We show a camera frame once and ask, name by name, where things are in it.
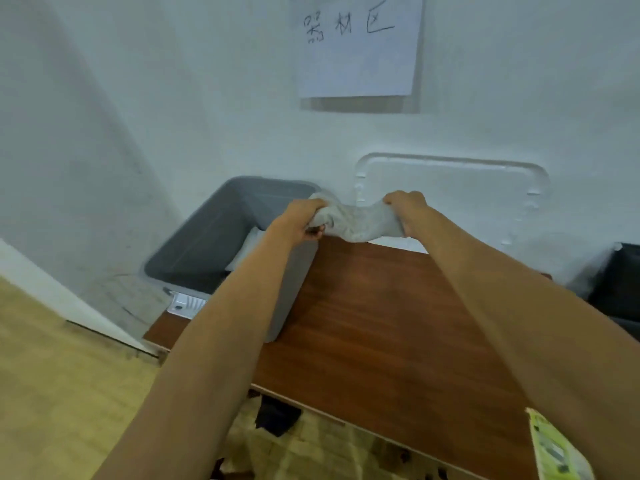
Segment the person's right hand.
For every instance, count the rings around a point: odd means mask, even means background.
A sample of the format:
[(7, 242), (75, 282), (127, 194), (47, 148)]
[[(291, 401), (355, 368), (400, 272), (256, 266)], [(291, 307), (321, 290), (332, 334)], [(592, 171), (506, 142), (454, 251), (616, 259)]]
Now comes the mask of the person's right hand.
[(428, 204), (426, 207), (390, 207), (400, 219), (404, 234), (407, 237), (421, 241), (428, 226), (430, 210)]

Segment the person's left hand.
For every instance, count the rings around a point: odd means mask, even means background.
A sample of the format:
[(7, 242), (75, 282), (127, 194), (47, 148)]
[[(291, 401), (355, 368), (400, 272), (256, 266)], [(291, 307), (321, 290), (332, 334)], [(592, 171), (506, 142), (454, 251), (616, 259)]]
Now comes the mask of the person's left hand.
[(303, 230), (307, 224), (308, 213), (305, 210), (306, 200), (292, 201), (285, 211), (268, 227), (268, 232), (276, 235), (285, 244), (295, 247), (303, 242)]

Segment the light grey cloth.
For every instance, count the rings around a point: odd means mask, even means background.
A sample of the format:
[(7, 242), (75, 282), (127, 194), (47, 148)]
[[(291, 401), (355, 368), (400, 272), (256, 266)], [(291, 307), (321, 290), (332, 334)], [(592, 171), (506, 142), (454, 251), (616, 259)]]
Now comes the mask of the light grey cloth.
[(332, 193), (320, 191), (309, 200), (322, 200), (308, 223), (311, 229), (323, 228), (323, 233), (350, 243), (369, 242), (379, 238), (405, 238), (403, 224), (391, 206), (383, 201), (357, 207), (343, 204)]

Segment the person's left forearm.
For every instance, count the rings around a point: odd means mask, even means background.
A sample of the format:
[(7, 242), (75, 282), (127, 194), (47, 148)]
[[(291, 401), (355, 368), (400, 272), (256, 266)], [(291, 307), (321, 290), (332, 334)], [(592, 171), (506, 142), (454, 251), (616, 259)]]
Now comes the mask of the person's left forearm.
[(92, 480), (209, 480), (249, 391), (291, 251), (279, 217), (191, 320)]

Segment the person's right forearm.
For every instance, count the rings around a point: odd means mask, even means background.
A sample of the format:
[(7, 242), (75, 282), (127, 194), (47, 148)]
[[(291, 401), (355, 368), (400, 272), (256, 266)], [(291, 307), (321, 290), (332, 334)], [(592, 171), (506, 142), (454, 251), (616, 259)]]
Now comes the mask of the person's right forearm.
[(429, 207), (405, 217), (537, 411), (599, 480), (640, 480), (640, 343)]

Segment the white cloth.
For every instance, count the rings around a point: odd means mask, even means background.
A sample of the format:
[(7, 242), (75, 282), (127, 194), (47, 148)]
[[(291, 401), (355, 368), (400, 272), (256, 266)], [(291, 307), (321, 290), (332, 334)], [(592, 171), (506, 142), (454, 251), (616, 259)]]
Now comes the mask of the white cloth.
[(236, 255), (230, 261), (230, 263), (225, 267), (226, 273), (232, 273), (239, 265), (244, 261), (244, 259), (251, 254), (252, 250), (258, 245), (265, 231), (259, 229), (254, 226), (247, 234), (244, 242), (241, 245), (241, 248), (238, 250)]

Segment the grey plastic bin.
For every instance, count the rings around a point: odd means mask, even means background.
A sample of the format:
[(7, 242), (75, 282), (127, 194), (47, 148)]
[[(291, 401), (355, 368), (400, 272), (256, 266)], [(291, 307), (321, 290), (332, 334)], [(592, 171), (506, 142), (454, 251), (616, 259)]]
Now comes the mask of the grey plastic bin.
[[(226, 279), (225, 267), (252, 227), (267, 229), (288, 204), (319, 192), (318, 185), (264, 177), (235, 177), (224, 183), (144, 263), (141, 276), (163, 287), (212, 295)], [(164, 312), (144, 335), (171, 350), (191, 320)]]

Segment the brown wooden table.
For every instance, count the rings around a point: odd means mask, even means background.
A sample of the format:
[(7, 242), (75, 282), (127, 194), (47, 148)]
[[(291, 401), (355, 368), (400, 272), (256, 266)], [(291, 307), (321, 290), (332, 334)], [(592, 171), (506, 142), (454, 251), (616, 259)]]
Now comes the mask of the brown wooden table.
[(530, 402), (431, 256), (318, 245), (251, 387), (486, 480), (538, 480)]

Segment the white paper sign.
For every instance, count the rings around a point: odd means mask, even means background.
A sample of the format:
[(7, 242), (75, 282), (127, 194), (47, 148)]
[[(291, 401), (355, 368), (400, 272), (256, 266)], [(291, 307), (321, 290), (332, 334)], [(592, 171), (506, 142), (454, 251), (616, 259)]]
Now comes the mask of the white paper sign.
[(288, 0), (299, 98), (410, 96), (424, 0)]

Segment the black sofa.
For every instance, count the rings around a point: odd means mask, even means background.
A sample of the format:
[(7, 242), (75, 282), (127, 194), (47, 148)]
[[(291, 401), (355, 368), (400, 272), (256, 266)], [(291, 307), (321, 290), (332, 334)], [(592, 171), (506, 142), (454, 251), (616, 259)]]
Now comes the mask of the black sofa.
[(587, 302), (640, 342), (640, 244), (616, 247)]

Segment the green and white packet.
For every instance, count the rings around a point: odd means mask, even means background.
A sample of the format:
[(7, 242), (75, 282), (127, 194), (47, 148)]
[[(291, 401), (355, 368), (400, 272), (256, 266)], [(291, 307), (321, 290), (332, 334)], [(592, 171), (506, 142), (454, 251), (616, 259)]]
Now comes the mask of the green and white packet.
[(588, 460), (539, 411), (526, 408), (539, 480), (596, 480)]

